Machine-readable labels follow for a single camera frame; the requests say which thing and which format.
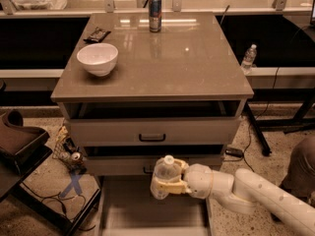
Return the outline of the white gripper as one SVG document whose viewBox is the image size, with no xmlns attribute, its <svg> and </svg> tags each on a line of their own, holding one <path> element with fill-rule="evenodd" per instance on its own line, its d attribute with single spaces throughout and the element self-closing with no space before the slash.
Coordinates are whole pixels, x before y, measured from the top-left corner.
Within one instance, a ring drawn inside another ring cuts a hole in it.
<svg viewBox="0 0 315 236">
<path fill-rule="evenodd" d="M 179 166 L 178 173 L 184 174 L 184 181 L 163 182 L 158 178 L 152 180 L 153 193 L 158 196 L 168 194 L 189 194 L 195 199 L 205 199 L 210 195 L 213 186 L 213 170 L 202 164 L 189 164 L 175 158 L 174 163 Z"/>
</svg>

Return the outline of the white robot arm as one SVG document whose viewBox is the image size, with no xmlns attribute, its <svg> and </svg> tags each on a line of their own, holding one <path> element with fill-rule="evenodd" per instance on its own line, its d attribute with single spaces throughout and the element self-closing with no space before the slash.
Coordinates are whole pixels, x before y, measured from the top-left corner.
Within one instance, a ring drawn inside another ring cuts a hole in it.
<svg viewBox="0 0 315 236">
<path fill-rule="evenodd" d="M 253 213 L 256 204 L 261 204 L 300 236 L 315 236 L 313 206 L 245 168 L 231 175 L 167 155 L 155 165 L 151 192 L 158 200 L 170 194 L 214 199 L 222 207 L 243 214 Z"/>
</svg>

